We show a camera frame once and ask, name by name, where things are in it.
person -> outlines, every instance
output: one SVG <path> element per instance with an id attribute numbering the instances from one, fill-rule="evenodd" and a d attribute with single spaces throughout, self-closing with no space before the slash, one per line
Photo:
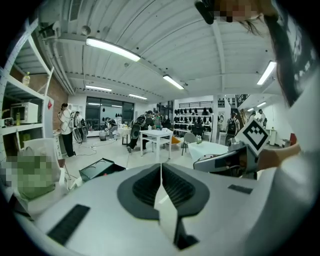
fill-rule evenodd
<path id="1" fill-rule="evenodd" d="M 141 130 L 142 131 L 146 131 L 149 129 L 149 126 L 151 126 L 152 130 L 156 130 L 156 126 L 155 126 L 155 123 L 154 121 L 152 120 L 152 114 L 153 112 L 151 110 L 149 110 L 146 115 L 145 115 L 145 124 L 143 127 L 141 127 Z M 128 144 L 128 146 L 126 147 L 126 149 L 128 150 L 128 152 L 130 153 L 134 148 L 135 146 L 137 145 L 137 141 L 138 141 L 139 137 L 137 138 L 132 138 L 130 143 Z M 145 151 L 146 150 L 146 143 L 148 142 L 148 140 L 143 140 L 142 141 L 142 150 Z"/>
<path id="2" fill-rule="evenodd" d="M 74 147 L 73 147 L 73 122 L 72 122 L 72 115 L 73 113 L 68 109 L 68 104 L 63 103 L 61 105 L 61 111 L 58 113 L 58 118 L 61 121 L 61 134 L 62 134 L 62 140 L 63 144 L 65 147 L 65 151 L 68 157 L 75 156 L 76 153 L 74 152 Z"/>
<path id="3" fill-rule="evenodd" d="M 82 124 L 81 124 L 81 120 L 82 120 L 82 116 L 80 115 L 80 112 L 77 111 L 75 112 L 75 118 L 74 118 L 74 126 L 78 129 L 80 136 L 81 136 L 81 140 L 84 139 L 84 134 L 82 132 Z"/>
<path id="4" fill-rule="evenodd" d="M 249 116 L 248 122 L 251 122 L 251 120 L 255 119 L 255 116 L 256 116 L 256 111 L 252 111 L 251 115 Z"/>
<path id="5" fill-rule="evenodd" d="M 266 120 L 266 115 L 264 114 L 264 112 L 262 111 L 262 109 L 259 109 L 259 114 L 261 115 L 258 122 L 261 123 L 262 125 L 264 124 L 265 120 Z"/>
<path id="6" fill-rule="evenodd" d="M 237 133 L 240 131 L 240 122 L 236 118 L 236 113 L 232 112 L 231 118 L 226 122 L 226 137 L 225 137 L 225 145 L 229 146 L 229 140 L 234 138 Z"/>
<path id="7" fill-rule="evenodd" d="M 261 18 L 271 37 L 276 61 L 276 74 L 284 99 L 289 106 L 288 120 L 295 132 L 298 143 L 284 149 L 263 149 L 259 154 L 258 169 L 278 167 L 285 159 L 303 150 L 319 149 L 320 140 L 310 134 L 316 134 L 317 128 L 301 123 L 320 123 L 316 113 L 320 104 L 320 61 L 309 35 L 298 22 L 276 0 L 206 0 L 227 22 L 238 22 L 250 33 L 259 36 L 254 22 Z"/>
<path id="8" fill-rule="evenodd" d="M 114 141 L 115 138 L 113 132 L 118 129 L 118 125 L 114 119 L 109 119 L 108 124 L 109 141 Z"/>
<path id="9" fill-rule="evenodd" d="M 162 118 L 161 116 L 159 115 L 159 111 L 156 110 L 154 112 L 154 125 L 156 127 L 157 130 L 160 130 L 161 129 L 161 123 L 162 123 Z"/>

table leg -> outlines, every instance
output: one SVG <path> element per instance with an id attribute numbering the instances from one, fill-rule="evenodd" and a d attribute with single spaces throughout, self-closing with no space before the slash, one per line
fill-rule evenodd
<path id="1" fill-rule="evenodd" d="M 169 159 L 171 159 L 171 145 L 172 145 L 172 135 L 169 137 Z"/>
<path id="2" fill-rule="evenodd" d="M 142 147 L 143 147 L 143 144 L 142 144 L 142 141 L 143 141 L 143 135 L 140 133 L 140 155 L 143 156 L 143 152 L 142 152 Z"/>
<path id="3" fill-rule="evenodd" d="M 160 137 L 156 137 L 155 162 L 160 163 Z"/>

chair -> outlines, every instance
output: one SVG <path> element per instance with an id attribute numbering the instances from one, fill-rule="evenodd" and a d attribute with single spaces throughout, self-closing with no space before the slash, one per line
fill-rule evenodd
<path id="1" fill-rule="evenodd" d="M 189 143 L 193 143 L 197 141 L 197 138 L 193 133 L 186 133 L 183 138 L 184 138 L 184 141 L 182 144 L 182 156 L 184 155 L 184 148 L 185 148 L 185 152 L 187 152 L 187 145 Z"/>
<path id="2" fill-rule="evenodd" d="M 21 203 L 27 213 L 36 219 L 47 208 L 59 201 L 68 193 L 68 182 L 65 178 L 65 169 L 59 167 L 57 154 L 55 151 L 55 140 L 53 138 L 38 138 L 24 142 L 24 148 L 30 148 L 35 156 L 47 156 L 50 158 L 54 170 L 53 182 L 55 183 L 54 190 L 41 195 L 32 200 L 21 198 L 18 188 L 14 188 L 14 194 Z"/>

ceiling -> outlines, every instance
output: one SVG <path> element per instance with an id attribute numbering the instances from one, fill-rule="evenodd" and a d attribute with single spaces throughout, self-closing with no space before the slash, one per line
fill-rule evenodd
<path id="1" fill-rule="evenodd" d="M 54 24 L 57 33 L 39 36 L 48 62 L 71 94 L 90 93 L 150 103 L 212 94 L 278 94 L 272 78 L 257 81 L 274 60 L 267 27 L 252 35 L 239 23 L 205 23 L 194 0 L 50 0 L 39 11 L 39 24 Z M 83 34 L 83 26 L 90 34 Z M 86 46 L 86 38 L 102 39 L 141 56 L 131 61 Z M 162 78 L 170 75 L 179 90 Z M 112 89 L 84 90 L 85 85 Z"/>

